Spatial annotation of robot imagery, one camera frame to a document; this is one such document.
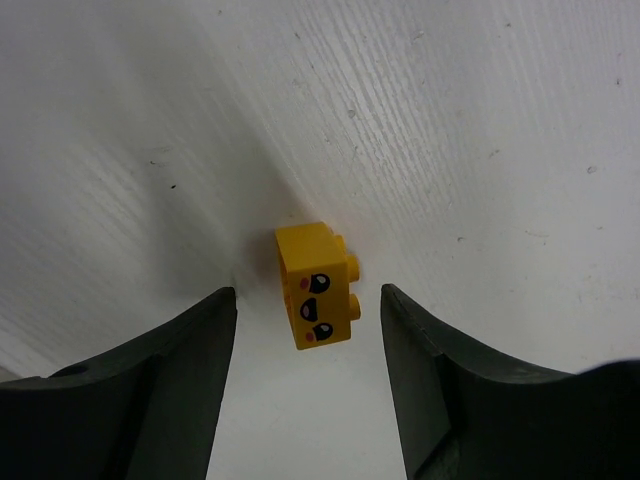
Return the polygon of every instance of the cartoon eye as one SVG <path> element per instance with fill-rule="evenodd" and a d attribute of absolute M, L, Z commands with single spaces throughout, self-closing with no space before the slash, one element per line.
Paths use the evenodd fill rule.
<path fill-rule="evenodd" d="M 300 316 L 309 322 L 315 322 L 318 320 L 317 308 L 316 299 L 310 298 L 300 307 Z"/>
<path fill-rule="evenodd" d="M 318 273 L 311 275 L 311 288 L 309 288 L 309 291 L 311 293 L 324 293 L 329 290 L 330 285 L 331 279 L 324 273 Z"/>
<path fill-rule="evenodd" d="M 333 335 L 333 327 L 328 323 L 321 323 L 313 327 L 313 333 L 316 334 L 316 340 L 326 340 Z"/>

